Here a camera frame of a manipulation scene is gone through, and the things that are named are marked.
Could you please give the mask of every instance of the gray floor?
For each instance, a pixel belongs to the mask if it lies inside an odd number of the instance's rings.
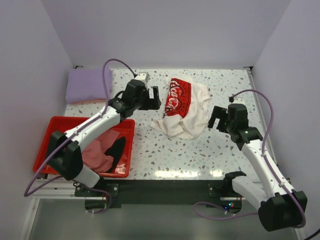
[[[244,203],[244,212],[253,208]],[[202,207],[211,216],[221,211]],[[227,221],[198,217],[191,206],[124,205],[91,216],[83,200],[42,200],[31,240],[294,240],[292,229],[267,232],[258,216]]]

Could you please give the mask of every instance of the folded purple towel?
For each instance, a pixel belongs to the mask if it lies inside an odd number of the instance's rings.
[[[105,68],[104,77],[106,88],[110,95],[112,86],[112,71]],[[102,83],[102,69],[77,68],[69,71],[68,84],[66,87],[65,100],[67,104],[79,102],[94,102],[105,100],[106,94]]]

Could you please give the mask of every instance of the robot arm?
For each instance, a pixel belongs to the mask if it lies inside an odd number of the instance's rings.
[[[104,106],[97,114],[64,133],[55,131],[50,137],[46,156],[70,136],[75,136],[49,160],[48,165],[68,181],[75,180],[89,188],[103,188],[103,177],[84,165],[81,153],[101,133],[130,117],[135,110],[160,108],[158,87],[152,88],[153,98],[150,98],[148,80],[147,72],[139,73],[124,91],[110,99],[108,106]]]
[[[284,190],[289,190],[303,211],[306,210],[307,197],[303,191],[295,188],[285,179],[267,150],[262,153],[262,136],[256,127],[249,126],[248,111],[241,98],[235,98],[228,108],[215,106],[208,123],[212,128],[219,119],[217,129],[230,134],[231,140],[247,157],[260,179],[263,189],[255,186],[242,171],[225,175],[220,191],[233,190],[245,197],[257,210],[259,219],[267,231],[298,226],[302,216],[297,206]],[[270,159],[270,167],[264,159]]]

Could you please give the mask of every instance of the red coca-cola graphic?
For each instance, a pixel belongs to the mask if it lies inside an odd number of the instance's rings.
[[[172,78],[163,117],[179,114],[184,118],[189,111],[190,103],[191,83]]]

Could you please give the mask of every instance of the white table surface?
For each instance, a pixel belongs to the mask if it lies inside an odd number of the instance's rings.
[[[211,96],[208,104],[208,114],[211,115],[215,105],[226,108],[229,96],[241,90],[251,89],[246,70],[138,69],[136,72],[149,72],[149,86],[159,87],[161,108],[157,111],[135,111],[131,116],[131,119],[135,120],[135,132],[130,173],[126,179],[218,180],[223,179],[226,173],[242,170],[252,181],[259,180],[237,145],[227,134],[216,130],[217,122],[213,129],[205,128],[195,140],[168,138],[150,127],[152,119],[160,119],[163,116],[168,94],[166,76],[189,76],[197,83],[205,84]],[[124,90],[130,79],[132,75],[127,69],[114,69],[111,96]],[[240,97],[245,100],[248,109],[249,125],[257,127],[263,135],[253,93],[244,93]],[[65,116],[91,117],[103,106],[103,102],[68,104]]]

